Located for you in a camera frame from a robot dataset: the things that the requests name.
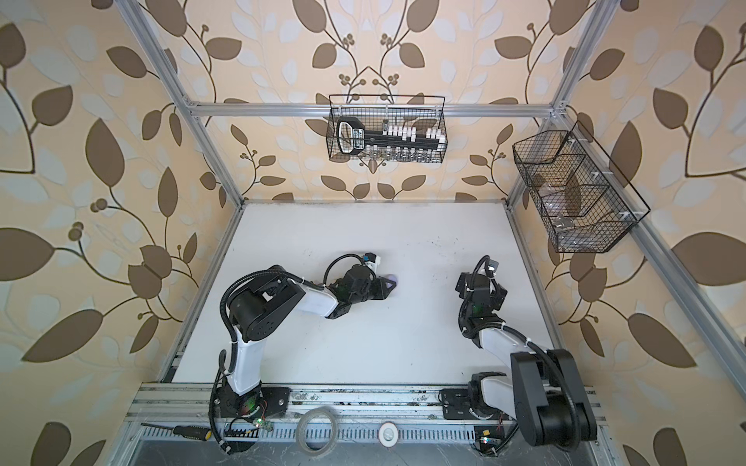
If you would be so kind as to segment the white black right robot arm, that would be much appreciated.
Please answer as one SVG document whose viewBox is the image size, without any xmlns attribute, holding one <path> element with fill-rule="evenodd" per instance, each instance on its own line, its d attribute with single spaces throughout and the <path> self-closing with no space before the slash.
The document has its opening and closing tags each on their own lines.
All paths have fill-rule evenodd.
<svg viewBox="0 0 746 466">
<path fill-rule="evenodd" d="M 458 277 L 462 337 L 497 357 L 506 371 L 471 376 L 467 411 L 476 419 L 514 419 L 528 444 L 566 452 L 598 438 L 598 423 L 572 354 L 545 349 L 498 315 L 508 291 L 495 279 L 498 263 L 479 259 Z"/>
</svg>

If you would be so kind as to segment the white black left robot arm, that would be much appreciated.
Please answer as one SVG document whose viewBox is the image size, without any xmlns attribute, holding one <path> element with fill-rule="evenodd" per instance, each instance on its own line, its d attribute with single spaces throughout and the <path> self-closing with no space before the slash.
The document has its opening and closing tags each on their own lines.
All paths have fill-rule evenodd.
<svg viewBox="0 0 746 466">
<path fill-rule="evenodd" d="M 275 412 L 262 393 L 260 367 L 266 340 L 294 311 L 337 320 L 368 301 L 384 301 L 397 287 L 394 275 L 380 275 L 380 257 L 342 254 L 309 281 L 280 265 L 250 273 L 232 283 L 219 302 L 230 346 L 219 355 L 211 389 L 211 417 L 254 421 Z"/>
</svg>

